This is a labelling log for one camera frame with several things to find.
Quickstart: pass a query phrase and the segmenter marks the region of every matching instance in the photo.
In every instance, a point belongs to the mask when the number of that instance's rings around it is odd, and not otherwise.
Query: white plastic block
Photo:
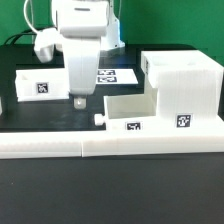
[[[68,99],[68,78],[64,69],[16,71],[18,101]]]
[[[64,37],[99,37],[106,34],[107,1],[62,1],[57,14],[58,30]]]
[[[80,157],[79,133],[1,133],[0,158]]]
[[[150,51],[142,52],[141,67],[158,89],[156,116],[215,119],[223,79],[223,67],[217,62],[197,50]]]

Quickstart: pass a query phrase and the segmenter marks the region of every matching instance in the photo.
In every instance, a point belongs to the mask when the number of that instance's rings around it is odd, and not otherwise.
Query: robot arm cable
[[[33,27],[33,25],[30,23],[29,18],[28,18],[28,16],[27,16],[27,5],[28,5],[29,2],[30,2],[30,0],[25,0],[25,3],[24,3],[24,7],[23,7],[24,18],[25,18],[25,20],[26,20],[27,25],[30,27],[30,29],[31,29],[34,33],[38,34],[39,31],[36,30],[36,29]]]

